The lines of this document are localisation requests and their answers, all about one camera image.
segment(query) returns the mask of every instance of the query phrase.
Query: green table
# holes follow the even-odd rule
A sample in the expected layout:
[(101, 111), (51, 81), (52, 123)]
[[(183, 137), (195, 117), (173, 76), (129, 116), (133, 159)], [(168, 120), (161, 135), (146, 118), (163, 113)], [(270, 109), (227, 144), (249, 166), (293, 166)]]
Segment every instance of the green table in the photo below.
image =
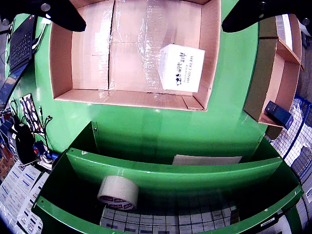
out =
[[(222, 1), (222, 19), (237, 0)], [(16, 17), (16, 29), (26, 15)], [(38, 35), (43, 27), (38, 20)], [(176, 154), (194, 156), (251, 156), (267, 126), (242, 109), (250, 85), (258, 44), (258, 25), (234, 34), (221, 31), (220, 52), (207, 112), (90, 105), (55, 101), (49, 75), (50, 29), (47, 27), (35, 62), (27, 69), (12, 97), (32, 93), (42, 106), (52, 149), (62, 152), (92, 120), (97, 122), (106, 156), (171, 164)]]

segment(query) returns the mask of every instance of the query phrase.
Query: laptop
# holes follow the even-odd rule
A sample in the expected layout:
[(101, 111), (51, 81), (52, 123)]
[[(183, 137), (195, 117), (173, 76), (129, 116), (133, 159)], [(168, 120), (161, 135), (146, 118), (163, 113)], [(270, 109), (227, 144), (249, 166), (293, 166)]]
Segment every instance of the laptop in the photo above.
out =
[(37, 17), (30, 15), (11, 36), (10, 74), (0, 90), (0, 110), (4, 110), (24, 71), (33, 59), (33, 42)]

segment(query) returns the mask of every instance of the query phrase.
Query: metal screw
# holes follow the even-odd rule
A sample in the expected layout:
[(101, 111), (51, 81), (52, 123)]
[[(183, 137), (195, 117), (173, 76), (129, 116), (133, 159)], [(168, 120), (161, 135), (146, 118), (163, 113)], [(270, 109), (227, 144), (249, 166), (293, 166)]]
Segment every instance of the metal screw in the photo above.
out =
[(9, 21), (8, 19), (3, 19), (3, 20), (2, 20), (2, 24), (3, 24), (4, 26), (8, 26), (8, 25), (10, 24), (10, 21)]
[(258, 7), (261, 11), (264, 11), (267, 8), (267, 3), (265, 1), (259, 2)]
[(41, 8), (41, 11), (47, 12), (47, 11), (49, 11), (51, 9), (51, 6), (49, 4), (47, 4), (47, 3), (44, 3), (44, 4), (41, 5), (40, 8)]
[(308, 25), (310, 24), (310, 20), (309, 20), (308, 18), (304, 18), (304, 19), (302, 20), (302, 24), (303, 24), (304, 26), (308, 26)]

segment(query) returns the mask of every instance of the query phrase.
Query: packing tape roll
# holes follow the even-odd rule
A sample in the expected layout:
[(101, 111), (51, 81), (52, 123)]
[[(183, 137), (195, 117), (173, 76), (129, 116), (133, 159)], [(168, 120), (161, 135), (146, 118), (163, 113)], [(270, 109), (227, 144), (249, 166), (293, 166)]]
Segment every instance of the packing tape roll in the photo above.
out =
[(137, 207), (138, 186), (129, 179), (110, 175), (104, 178), (97, 198), (109, 207), (132, 210)]

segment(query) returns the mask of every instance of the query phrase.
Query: paper sheet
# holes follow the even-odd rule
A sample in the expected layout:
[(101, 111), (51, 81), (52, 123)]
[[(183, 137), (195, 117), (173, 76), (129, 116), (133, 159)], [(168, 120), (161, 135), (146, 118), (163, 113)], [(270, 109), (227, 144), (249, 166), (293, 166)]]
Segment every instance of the paper sheet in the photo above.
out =
[(33, 207), (33, 204), (37, 199), (38, 194), (41, 191), (48, 176), (49, 174), (44, 173), (38, 182), (34, 185), (29, 195), (25, 199), (19, 211), (19, 215), (17, 216), (18, 222), (29, 234), (40, 234), (42, 230), (42, 220), (31, 212), (31, 208)]
[(15, 164), (1, 184), (1, 216), (10, 228), (16, 227), (19, 211), (40, 173), (33, 166), (21, 167)]

